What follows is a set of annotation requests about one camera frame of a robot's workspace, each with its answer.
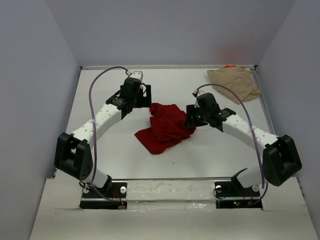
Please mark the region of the red t shirt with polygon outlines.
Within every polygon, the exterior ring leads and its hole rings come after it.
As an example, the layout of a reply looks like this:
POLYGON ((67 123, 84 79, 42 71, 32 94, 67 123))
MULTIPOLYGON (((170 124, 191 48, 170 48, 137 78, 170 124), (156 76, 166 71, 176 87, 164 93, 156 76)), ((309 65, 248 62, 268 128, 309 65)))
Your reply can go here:
POLYGON ((194 126, 187 126, 187 114, 175 104, 153 103, 149 108, 150 127, 139 130, 134 135, 153 155, 162 154, 190 138, 195 132, 194 126))

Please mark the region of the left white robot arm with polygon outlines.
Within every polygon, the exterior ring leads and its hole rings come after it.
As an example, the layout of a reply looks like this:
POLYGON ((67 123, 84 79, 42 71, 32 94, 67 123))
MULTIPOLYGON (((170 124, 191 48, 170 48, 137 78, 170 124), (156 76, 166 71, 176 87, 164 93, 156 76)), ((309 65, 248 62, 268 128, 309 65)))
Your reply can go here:
POLYGON ((72 133, 59 135, 54 167, 89 184, 97 196, 105 198, 110 194, 112 178, 98 169, 97 141, 134 108, 149 108, 151 105, 151 86, 143 83, 141 71, 132 72, 98 113, 91 114, 89 121, 72 133))

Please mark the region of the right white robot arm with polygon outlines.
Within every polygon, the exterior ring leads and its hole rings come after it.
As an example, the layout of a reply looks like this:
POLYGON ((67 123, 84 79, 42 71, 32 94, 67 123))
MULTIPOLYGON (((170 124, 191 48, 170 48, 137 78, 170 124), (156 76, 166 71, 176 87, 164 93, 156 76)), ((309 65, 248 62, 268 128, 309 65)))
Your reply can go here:
POLYGON ((231 177, 227 190, 242 196, 253 186, 271 184, 279 187, 302 169, 302 162, 292 137, 277 136, 253 126, 229 108, 221 109, 212 93, 196 96, 186 106, 188 127, 210 126, 228 134, 255 150, 258 165, 245 168, 231 177))

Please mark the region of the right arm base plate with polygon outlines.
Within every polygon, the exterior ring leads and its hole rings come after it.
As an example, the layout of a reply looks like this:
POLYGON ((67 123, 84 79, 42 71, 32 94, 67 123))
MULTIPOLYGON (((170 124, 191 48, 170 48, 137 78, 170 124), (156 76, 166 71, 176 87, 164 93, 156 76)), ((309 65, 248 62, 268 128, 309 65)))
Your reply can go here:
POLYGON ((212 191, 217 209, 263 209, 260 188, 232 188, 231 181, 216 181, 212 191))

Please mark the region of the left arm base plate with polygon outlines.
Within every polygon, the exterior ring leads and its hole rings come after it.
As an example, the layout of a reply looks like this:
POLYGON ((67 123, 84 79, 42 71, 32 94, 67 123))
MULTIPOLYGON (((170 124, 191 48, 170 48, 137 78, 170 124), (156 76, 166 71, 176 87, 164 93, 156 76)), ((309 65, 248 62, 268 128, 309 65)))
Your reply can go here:
POLYGON ((79 182, 82 195, 79 207, 83 210, 126 210, 127 209, 127 181, 114 181, 108 193, 93 189, 88 183, 79 182))

